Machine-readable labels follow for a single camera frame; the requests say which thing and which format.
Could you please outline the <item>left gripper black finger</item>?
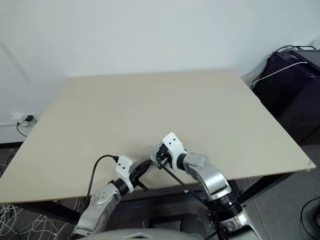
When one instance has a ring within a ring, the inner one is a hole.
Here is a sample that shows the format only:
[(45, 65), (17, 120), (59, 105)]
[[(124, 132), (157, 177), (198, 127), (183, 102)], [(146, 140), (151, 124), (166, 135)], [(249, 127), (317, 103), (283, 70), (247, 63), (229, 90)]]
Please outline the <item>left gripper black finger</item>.
[(145, 172), (149, 169), (150, 167), (150, 163), (140, 163), (137, 167), (137, 175), (138, 176), (143, 176), (145, 174)]
[(151, 161), (145, 160), (141, 162), (139, 165), (137, 165), (134, 170), (137, 173), (145, 173), (149, 169), (150, 165), (151, 165)]

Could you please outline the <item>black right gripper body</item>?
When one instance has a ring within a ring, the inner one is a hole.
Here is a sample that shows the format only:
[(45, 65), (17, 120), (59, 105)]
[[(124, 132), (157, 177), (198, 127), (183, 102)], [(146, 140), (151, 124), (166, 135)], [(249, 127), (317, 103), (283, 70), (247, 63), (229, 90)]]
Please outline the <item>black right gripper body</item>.
[(174, 149), (173, 144), (168, 144), (168, 146), (166, 146), (165, 144), (158, 144), (156, 146), (156, 160), (158, 158), (161, 158), (161, 159), (167, 158), (166, 165), (169, 165), (169, 167), (173, 169), (173, 157), (172, 157), (173, 149)]

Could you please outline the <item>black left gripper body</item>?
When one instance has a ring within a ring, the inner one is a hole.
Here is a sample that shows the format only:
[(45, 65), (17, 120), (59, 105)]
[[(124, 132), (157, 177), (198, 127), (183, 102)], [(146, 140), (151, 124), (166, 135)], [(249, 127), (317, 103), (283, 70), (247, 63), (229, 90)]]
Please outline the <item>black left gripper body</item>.
[(129, 180), (130, 180), (133, 188), (136, 188), (138, 186), (144, 192), (147, 192), (149, 190), (149, 188), (140, 181), (140, 177), (142, 177), (142, 175), (137, 175), (137, 172), (134, 169), (133, 172), (129, 176)]

